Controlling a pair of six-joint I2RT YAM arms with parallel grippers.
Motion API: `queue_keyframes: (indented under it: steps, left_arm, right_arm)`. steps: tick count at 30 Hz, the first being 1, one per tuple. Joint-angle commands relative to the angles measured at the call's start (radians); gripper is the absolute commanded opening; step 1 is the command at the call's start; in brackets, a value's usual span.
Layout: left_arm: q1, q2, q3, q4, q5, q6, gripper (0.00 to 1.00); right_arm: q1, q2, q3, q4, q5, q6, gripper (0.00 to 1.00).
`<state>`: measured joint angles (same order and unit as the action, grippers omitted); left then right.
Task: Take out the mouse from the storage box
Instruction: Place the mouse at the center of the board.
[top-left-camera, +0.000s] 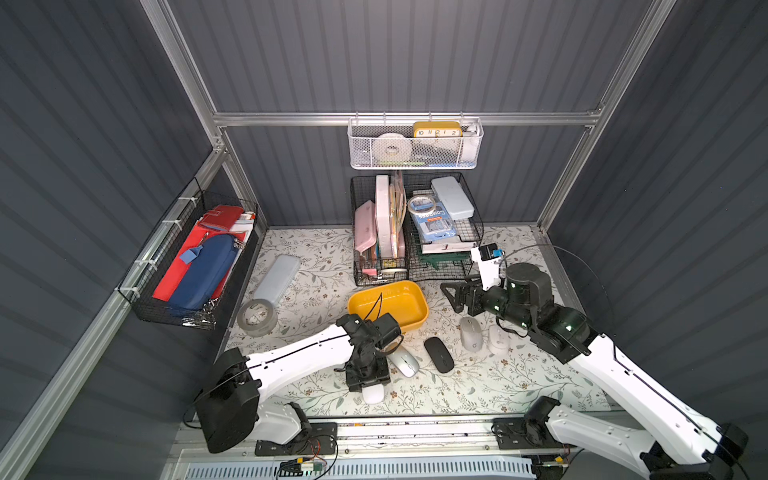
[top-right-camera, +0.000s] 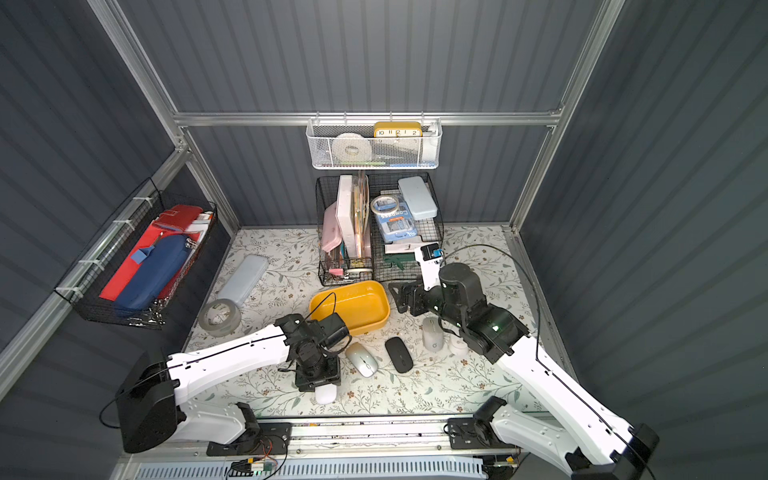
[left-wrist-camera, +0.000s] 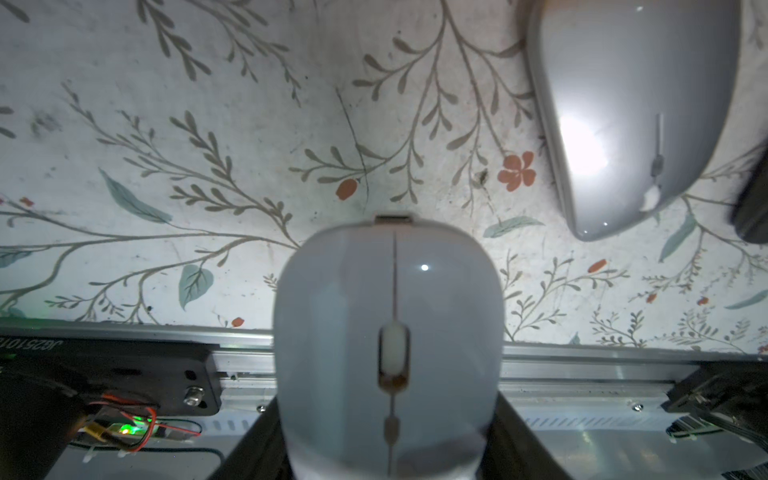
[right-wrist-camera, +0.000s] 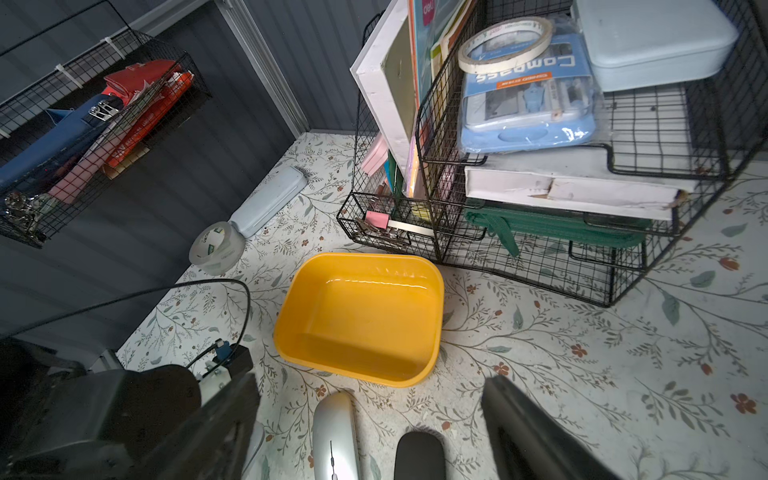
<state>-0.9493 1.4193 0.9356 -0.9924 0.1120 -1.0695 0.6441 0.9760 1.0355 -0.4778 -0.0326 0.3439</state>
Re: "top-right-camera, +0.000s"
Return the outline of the silver grey mouse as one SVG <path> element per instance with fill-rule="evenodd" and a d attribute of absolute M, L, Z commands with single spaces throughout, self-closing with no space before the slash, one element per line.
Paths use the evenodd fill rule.
<path fill-rule="evenodd" d="M 379 369 L 375 356 L 362 344 L 355 342 L 344 351 L 345 357 L 364 378 L 372 377 Z"/>

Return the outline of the white mouse with orange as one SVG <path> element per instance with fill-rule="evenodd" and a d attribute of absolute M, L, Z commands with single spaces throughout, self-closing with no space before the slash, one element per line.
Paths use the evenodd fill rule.
<path fill-rule="evenodd" d="M 314 391 L 315 401 L 319 405 L 329 405 L 336 401 L 338 395 L 338 386 L 335 384 L 325 384 L 317 386 Z"/>

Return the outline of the yellow storage box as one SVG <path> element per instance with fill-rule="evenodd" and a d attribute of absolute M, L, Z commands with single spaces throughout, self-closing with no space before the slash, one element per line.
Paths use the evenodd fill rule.
<path fill-rule="evenodd" d="M 320 292 L 310 301 L 309 309 L 310 319 L 318 321 L 338 314 L 352 336 L 383 328 L 391 312 L 384 286 L 372 280 Z"/>

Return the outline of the black mouse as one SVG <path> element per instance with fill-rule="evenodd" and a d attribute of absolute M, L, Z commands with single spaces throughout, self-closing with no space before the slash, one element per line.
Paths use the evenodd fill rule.
<path fill-rule="evenodd" d="M 408 373 L 413 369 L 413 359 L 406 344 L 400 337 L 387 339 L 385 341 L 385 349 L 398 373 Z"/>

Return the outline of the grey mouse with logo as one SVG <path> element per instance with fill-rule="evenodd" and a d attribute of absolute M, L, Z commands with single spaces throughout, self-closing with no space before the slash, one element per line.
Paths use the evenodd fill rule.
<path fill-rule="evenodd" d="M 444 346 L 444 331 L 438 319 L 434 316 L 426 317 L 422 322 L 421 330 L 424 348 L 433 353 L 441 351 Z"/>

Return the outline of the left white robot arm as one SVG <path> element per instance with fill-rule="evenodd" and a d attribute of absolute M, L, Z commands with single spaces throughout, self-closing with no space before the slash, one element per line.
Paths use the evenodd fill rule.
<path fill-rule="evenodd" d="M 198 351 L 167 355 L 147 351 L 118 388 L 114 403 L 123 450 L 142 453 L 166 442 L 207 443 L 207 455 L 251 454 L 271 439 L 286 452 L 290 428 L 258 423 L 245 402 L 215 407 L 197 401 L 201 392 L 262 367 L 291 364 L 295 385 L 331 403 L 340 384 L 340 353 L 352 340 L 342 318 L 286 315 L 244 337 Z"/>

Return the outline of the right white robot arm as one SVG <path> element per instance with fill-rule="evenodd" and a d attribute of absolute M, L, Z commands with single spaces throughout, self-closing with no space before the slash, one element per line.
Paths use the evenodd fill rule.
<path fill-rule="evenodd" d="M 457 329 L 468 348 L 517 379 L 557 421 L 556 426 L 494 397 L 474 414 L 478 439 L 517 445 L 572 479 L 640 479 L 658 434 L 631 425 L 589 394 L 562 369 L 511 312 L 488 302 L 479 277 L 452 263 L 389 290 L 401 313 L 433 314 Z"/>

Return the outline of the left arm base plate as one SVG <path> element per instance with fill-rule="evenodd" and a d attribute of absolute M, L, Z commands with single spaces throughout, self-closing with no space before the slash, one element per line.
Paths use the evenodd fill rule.
<path fill-rule="evenodd" d="M 258 430 L 247 429 L 229 444 L 210 442 L 207 457 L 280 456 L 287 452 L 293 425 L 289 422 L 262 423 Z"/>

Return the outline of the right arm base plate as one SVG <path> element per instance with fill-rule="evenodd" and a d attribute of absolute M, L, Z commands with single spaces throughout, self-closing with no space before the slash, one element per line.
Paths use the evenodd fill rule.
<path fill-rule="evenodd" d="M 443 426 L 453 450 L 521 451 L 518 445 L 500 440 L 487 422 L 473 418 L 452 417 Z"/>

